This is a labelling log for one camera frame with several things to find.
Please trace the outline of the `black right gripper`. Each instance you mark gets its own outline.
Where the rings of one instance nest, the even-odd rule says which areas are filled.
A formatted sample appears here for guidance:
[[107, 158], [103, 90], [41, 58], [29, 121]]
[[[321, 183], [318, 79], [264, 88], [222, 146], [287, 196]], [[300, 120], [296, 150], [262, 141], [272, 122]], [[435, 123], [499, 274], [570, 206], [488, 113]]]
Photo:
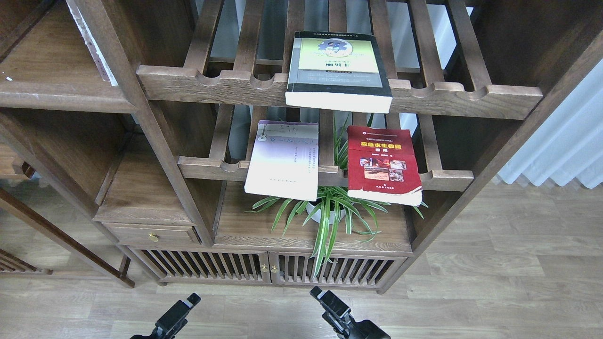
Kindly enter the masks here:
[[356, 322], [350, 318], [351, 308], [331, 291], [320, 287], [310, 290], [325, 309], [322, 317], [330, 324], [340, 339], [390, 339], [391, 337], [370, 320]]

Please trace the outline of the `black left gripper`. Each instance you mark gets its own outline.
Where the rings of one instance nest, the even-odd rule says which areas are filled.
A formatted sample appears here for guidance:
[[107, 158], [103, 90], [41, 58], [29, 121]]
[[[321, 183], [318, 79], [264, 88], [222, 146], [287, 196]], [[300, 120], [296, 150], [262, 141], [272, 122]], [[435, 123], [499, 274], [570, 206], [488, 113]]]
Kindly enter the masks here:
[[190, 294], [186, 300], [174, 303], [162, 317], [155, 322], [155, 332], [144, 336], [136, 334], [130, 339], [174, 339], [175, 335], [187, 324], [187, 315], [202, 300], [196, 293]]

